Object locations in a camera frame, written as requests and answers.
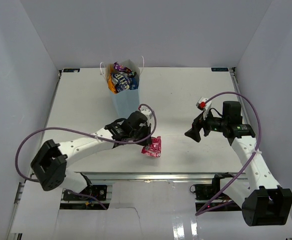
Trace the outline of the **red pink candy packet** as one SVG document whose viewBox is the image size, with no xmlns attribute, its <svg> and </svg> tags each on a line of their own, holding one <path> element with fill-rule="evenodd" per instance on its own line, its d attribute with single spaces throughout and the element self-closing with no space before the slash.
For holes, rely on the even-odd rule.
<svg viewBox="0 0 292 240">
<path fill-rule="evenodd" d="M 144 146 L 141 153 L 153 157 L 159 158 L 161 156 L 162 141 L 161 137 L 151 137 L 152 143 L 150 145 Z"/>
</svg>

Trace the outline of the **blue snack bag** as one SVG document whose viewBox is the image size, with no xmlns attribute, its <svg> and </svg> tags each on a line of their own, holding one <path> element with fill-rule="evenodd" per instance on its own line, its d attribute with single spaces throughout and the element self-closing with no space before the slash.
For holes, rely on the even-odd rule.
<svg viewBox="0 0 292 240">
<path fill-rule="evenodd" d="M 136 77 L 128 78 L 119 73 L 112 74 L 112 82 L 115 85 L 117 93 L 125 90 L 136 90 L 139 87 Z"/>
</svg>

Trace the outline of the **orange Kettle chips bag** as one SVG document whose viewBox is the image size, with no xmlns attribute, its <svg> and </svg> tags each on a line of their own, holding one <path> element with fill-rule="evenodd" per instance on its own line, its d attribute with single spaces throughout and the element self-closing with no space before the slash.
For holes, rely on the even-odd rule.
<svg viewBox="0 0 292 240">
<path fill-rule="evenodd" d="M 108 84 L 108 88 L 109 90 L 113 93 L 113 94 L 117 94 L 117 90 L 115 88 L 114 83 L 112 82 L 112 74 L 114 73 L 113 70 L 110 70 L 108 76 L 107 76 L 107 84 Z"/>
</svg>

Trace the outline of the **purple Skittles packet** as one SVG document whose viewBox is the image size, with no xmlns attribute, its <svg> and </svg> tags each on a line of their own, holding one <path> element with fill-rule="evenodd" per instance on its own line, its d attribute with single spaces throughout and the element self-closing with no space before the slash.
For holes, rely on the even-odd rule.
<svg viewBox="0 0 292 240">
<path fill-rule="evenodd" d="M 134 78 L 136 76 L 136 72 L 131 70 L 130 68 L 115 62 L 113 67 L 116 71 L 120 72 L 123 76 L 127 78 Z"/>
</svg>

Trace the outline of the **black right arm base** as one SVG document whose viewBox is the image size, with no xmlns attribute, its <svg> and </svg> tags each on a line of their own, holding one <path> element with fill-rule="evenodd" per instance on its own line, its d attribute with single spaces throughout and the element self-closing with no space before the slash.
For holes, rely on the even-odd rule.
<svg viewBox="0 0 292 240">
<path fill-rule="evenodd" d="M 198 211 L 211 197 L 215 195 L 211 183 L 193 184 L 190 186 L 189 191 L 195 197 L 196 211 Z M 216 206 L 229 203 L 231 201 L 232 199 L 230 199 L 227 195 L 222 193 L 219 197 L 213 200 L 212 203 L 210 203 L 206 207 L 206 209 L 211 209 Z M 241 208 L 234 202 L 226 206 L 211 210 L 211 212 L 240 212 L 240 211 Z"/>
</svg>

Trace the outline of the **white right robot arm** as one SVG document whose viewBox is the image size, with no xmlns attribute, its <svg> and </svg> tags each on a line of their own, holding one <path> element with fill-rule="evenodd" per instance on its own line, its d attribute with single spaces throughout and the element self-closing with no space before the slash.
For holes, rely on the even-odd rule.
<svg viewBox="0 0 292 240">
<path fill-rule="evenodd" d="M 243 219 L 248 226 L 283 226 L 288 220 L 292 206 L 292 191 L 283 188 L 271 174 L 262 153 L 256 150 L 256 135 L 249 124 L 243 123 L 241 104 L 238 101 L 223 102 L 219 117 L 213 116 L 211 103 L 200 98 L 196 104 L 202 112 L 193 120 L 185 136 L 196 142 L 210 132 L 222 133 L 238 156 L 249 186 L 233 174 L 216 174 L 212 179 L 211 192 L 214 199 L 228 196 L 241 208 Z"/>
</svg>

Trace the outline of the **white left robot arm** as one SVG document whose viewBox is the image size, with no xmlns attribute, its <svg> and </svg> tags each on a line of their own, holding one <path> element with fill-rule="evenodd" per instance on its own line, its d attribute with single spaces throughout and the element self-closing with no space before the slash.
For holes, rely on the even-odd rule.
<svg viewBox="0 0 292 240">
<path fill-rule="evenodd" d="M 70 190 L 80 199 L 91 195 L 91 181 L 80 172 L 69 167 L 77 161 L 101 151 L 112 150 L 126 143 L 146 146 L 151 144 L 150 110 L 137 110 L 128 118 L 120 118 L 93 133 L 93 137 L 81 137 L 71 141 L 55 143 L 49 139 L 43 143 L 31 168 L 42 189 Z"/>
</svg>

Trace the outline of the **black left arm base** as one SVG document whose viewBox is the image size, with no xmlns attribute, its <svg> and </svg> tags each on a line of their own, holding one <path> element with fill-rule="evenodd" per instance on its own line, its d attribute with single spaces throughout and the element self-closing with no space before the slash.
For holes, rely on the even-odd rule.
<svg viewBox="0 0 292 240">
<path fill-rule="evenodd" d="M 91 185 L 80 194 L 73 194 L 67 190 L 63 192 L 61 210 L 107 210 L 107 185 Z"/>
</svg>

